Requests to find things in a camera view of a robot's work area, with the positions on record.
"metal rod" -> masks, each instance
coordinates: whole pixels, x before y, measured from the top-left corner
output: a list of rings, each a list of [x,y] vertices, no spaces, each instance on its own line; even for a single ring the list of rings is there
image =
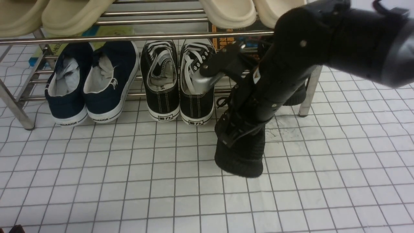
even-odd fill
[[[45,59],[57,59],[58,56],[44,56]]]
[[[113,20],[97,21],[94,25],[131,25],[131,24],[175,24],[175,23],[205,23],[208,18],[188,18],[188,19],[132,19],[132,20]]]
[[[114,4],[132,4],[132,3],[161,3],[161,2],[196,2],[198,0],[124,0],[116,1]]]
[[[43,32],[42,32],[42,30],[40,28],[37,29],[36,31],[34,31],[33,32],[33,35],[34,35],[35,38],[38,38],[38,39],[46,38],[46,36],[43,34]],[[51,47],[48,44],[39,44],[39,46],[40,46],[40,49],[41,50],[46,49],[46,54],[47,55],[53,55],[53,51],[52,51]],[[48,58],[46,60],[49,63],[49,66],[52,69],[55,68],[55,60],[48,59]]]
[[[214,91],[214,94],[217,95],[222,95],[222,94],[230,94],[231,89],[230,88],[226,88],[226,89],[216,89]],[[140,93],[128,93],[127,95],[127,99],[130,100],[132,97],[145,97],[145,93],[140,92]],[[21,100],[23,101],[44,101],[46,100],[44,95],[32,95],[32,96],[27,96],[27,97],[22,97]]]
[[[13,94],[10,93],[9,89],[7,89],[2,80],[0,80],[0,98],[3,100],[6,106],[9,107],[10,111],[14,114],[14,116],[19,120],[25,129],[32,130],[34,128],[34,122],[26,115],[22,105],[16,101],[16,99],[13,97]]]
[[[24,101],[21,101],[21,97],[22,96],[28,96],[31,91],[34,88],[34,84],[30,83],[33,80],[37,80],[39,79],[39,74],[36,73],[36,70],[38,69],[43,69],[46,61],[43,59],[43,56],[45,55],[45,53],[47,53],[47,48],[43,49],[43,53],[39,56],[39,58],[37,58],[36,63],[33,66],[33,69],[31,70],[27,80],[25,81],[22,89],[20,90],[19,94],[17,95],[17,101],[23,106],[24,105]]]
[[[3,61],[4,57],[7,55],[7,53],[12,49],[13,45],[9,45],[6,50],[4,50],[3,54],[0,56],[0,62]]]
[[[215,32],[215,33],[185,33],[185,34],[156,34],[156,35],[134,35],[134,36],[86,36],[86,37],[60,37],[47,39],[7,39],[1,40],[1,45],[30,45],[30,44],[58,44],[72,42],[97,42],[97,41],[146,41],[160,39],[200,39],[215,37],[239,37],[239,36],[270,36],[273,31],[259,32]]]
[[[257,48],[244,48],[241,50],[243,53],[255,53],[257,52]],[[58,56],[44,56],[45,59],[54,59],[57,60]]]
[[[322,72],[322,66],[316,67],[316,69],[310,75],[308,80],[308,86],[306,88],[306,99],[299,108],[299,116],[306,117],[311,109],[313,96],[315,95],[316,87],[318,86],[320,73]]]
[[[39,74],[39,71],[43,71],[42,74],[51,74],[51,73],[53,73],[53,70],[38,70],[35,73]],[[248,73],[249,73],[248,71],[243,72],[243,76],[247,75]],[[139,75],[139,76],[135,77],[135,80],[142,80],[142,76]],[[47,79],[37,79],[37,80],[31,80],[30,81],[30,83],[38,84],[38,85],[46,84],[47,82],[48,82]]]
[[[53,70],[37,70],[34,73],[37,75],[49,75],[53,73]]]
[[[203,9],[198,10],[154,10],[154,11],[125,11],[125,12],[105,12],[101,17],[126,17],[143,15],[194,15],[204,14]]]

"slipper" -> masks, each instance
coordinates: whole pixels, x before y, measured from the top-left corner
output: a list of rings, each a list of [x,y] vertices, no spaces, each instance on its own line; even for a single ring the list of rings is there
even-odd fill
[[[200,0],[210,22],[219,28],[237,29],[256,21],[252,0]]]
[[[42,25],[49,0],[0,0],[0,37],[24,36]]]
[[[52,0],[43,11],[44,29],[72,36],[89,29],[115,0]]]
[[[253,0],[260,20],[269,28],[274,28],[276,21],[293,8],[306,4],[306,0]]]

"stainless steel shoe rack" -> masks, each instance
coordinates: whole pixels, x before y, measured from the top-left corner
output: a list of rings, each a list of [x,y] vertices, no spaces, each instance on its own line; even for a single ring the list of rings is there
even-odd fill
[[[131,3],[161,3],[161,2],[194,2],[198,0],[123,0],[116,1],[114,4],[131,4]],[[201,17],[189,17],[189,15],[202,15]],[[208,22],[204,15],[203,9],[196,10],[155,10],[155,11],[128,11],[128,12],[106,12],[102,15],[104,18],[108,17],[131,17],[131,16],[168,16],[180,15],[180,18],[170,19],[140,19],[140,20],[99,20],[95,25],[132,25],[132,24],[166,24],[166,23],[195,23]],[[39,79],[41,74],[51,74],[53,72],[54,64],[57,56],[52,55],[49,44],[57,43],[73,43],[73,42],[97,42],[97,41],[146,41],[159,39],[200,39],[200,38],[214,38],[214,37],[238,37],[238,36],[266,36],[272,35],[273,31],[254,31],[254,32],[226,32],[226,33],[174,33],[174,34],[138,34],[133,36],[94,36],[94,37],[61,37],[61,38],[46,38],[40,29],[34,33],[34,39],[4,39],[0,40],[0,46],[8,46],[6,51],[0,56],[0,62],[6,56],[7,52],[13,45],[39,45],[43,53],[39,56],[32,72],[29,74],[22,90],[16,98],[10,93],[4,83],[0,80],[0,97],[10,108],[15,117],[20,121],[22,126],[27,130],[34,129],[34,122],[26,115],[23,107],[28,101],[44,101],[46,100],[42,95],[30,95],[35,85],[44,85],[47,79]],[[51,69],[44,69],[48,62]],[[305,102],[300,107],[299,115],[305,117],[309,113],[314,92],[319,80],[322,67],[316,68],[311,78],[308,81],[307,96]],[[215,94],[223,95],[229,94],[231,89],[216,89]],[[145,98],[145,93],[129,93],[128,100],[140,100]]]

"canvas sneaker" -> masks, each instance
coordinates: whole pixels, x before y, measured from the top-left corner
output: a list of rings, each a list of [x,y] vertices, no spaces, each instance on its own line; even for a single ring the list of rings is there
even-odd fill
[[[139,67],[138,49],[132,41],[106,42],[94,51],[83,96],[94,122],[117,119]]]
[[[155,121],[172,121],[180,112],[176,64],[173,41],[147,41],[141,55],[141,72],[148,110]]]
[[[189,125],[204,125],[213,114],[214,88],[207,93],[198,93],[191,78],[215,53],[209,39],[185,40],[181,48],[180,110],[183,121]]]
[[[89,43],[68,44],[59,55],[45,89],[56,124],[76,126],[87,118],[82,88],[91,69],[93,49]]]

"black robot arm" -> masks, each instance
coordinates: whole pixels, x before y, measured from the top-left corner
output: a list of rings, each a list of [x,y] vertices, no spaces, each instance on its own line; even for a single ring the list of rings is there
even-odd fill
[[[274,41],[257,66],[237,43],[200,69],[210,86],[220,73],[237,82],[215,127],[219,167],[244,177],[262,173],[264,125],[318,65],[390,87],[414,81],[414,20],[408,10],[387,10],[379,2],[373,3],[376,12],[351,9],[350,0],[295,8],[278,20]],[[246,69],[250,73],[240,78]]]

